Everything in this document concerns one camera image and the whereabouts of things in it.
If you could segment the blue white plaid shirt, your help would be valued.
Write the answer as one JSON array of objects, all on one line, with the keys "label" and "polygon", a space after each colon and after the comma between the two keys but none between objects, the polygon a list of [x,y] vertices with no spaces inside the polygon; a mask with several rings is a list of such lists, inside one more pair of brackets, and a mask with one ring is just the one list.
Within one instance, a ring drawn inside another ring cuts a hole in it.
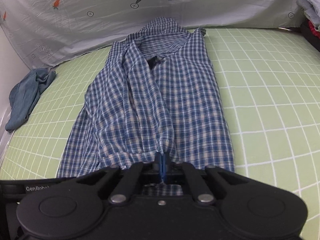
[{"label": "blue white plaid shirt", "polygon": [[206,31],[157,18],[114,42],[85,93],[57,172],[79,177],[103,167],[151,163],[156,154],[234,171]]}]

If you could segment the blue denim jeans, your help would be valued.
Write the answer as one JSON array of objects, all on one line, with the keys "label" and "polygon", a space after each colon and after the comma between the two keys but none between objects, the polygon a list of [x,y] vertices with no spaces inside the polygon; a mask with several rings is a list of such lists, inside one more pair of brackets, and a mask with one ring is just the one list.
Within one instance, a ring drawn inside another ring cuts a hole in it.
[{"label": "blue denim jeans", "polygon": [[7,132],[13,132],[28,121],[41,94],[51,85],[55,77],[55,71],[46,68],[33,69],[13,87],[9,94],[11,115],[5,125]]}]

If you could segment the grey printed bedsheet with carrots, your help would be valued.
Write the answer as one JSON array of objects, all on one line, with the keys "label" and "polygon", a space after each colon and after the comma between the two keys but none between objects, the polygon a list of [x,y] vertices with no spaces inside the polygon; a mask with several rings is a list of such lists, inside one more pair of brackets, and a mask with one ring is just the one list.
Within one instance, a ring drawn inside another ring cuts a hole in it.
[{"label": "grey printed bedsheet with carrots", "polygon": [[158,17],[181,26],[298,27],[297,0],[1,0],[1,28],[30,68],[54,67]]}]

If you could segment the black and red garment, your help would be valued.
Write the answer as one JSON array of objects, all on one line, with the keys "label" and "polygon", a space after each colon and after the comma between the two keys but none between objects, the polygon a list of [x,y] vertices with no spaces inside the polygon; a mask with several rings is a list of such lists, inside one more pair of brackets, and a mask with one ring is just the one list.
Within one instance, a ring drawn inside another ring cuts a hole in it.
[{"label": "black and red garment", "polygon": [[301,26],[300,31],[303,37],[317,50],[320,50],[319,46],[319,31],[315,29],[310,20],[305,20]]}]

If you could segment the grey folded garment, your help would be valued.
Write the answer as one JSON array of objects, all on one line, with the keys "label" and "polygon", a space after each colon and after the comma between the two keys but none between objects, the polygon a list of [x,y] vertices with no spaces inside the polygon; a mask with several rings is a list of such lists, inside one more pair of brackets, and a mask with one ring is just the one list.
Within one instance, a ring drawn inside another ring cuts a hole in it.
[{"label": "grey folded garment", "polygon": [[302,8],[305,17],[319,32],[319,0],[297,0],[297,4]]}]

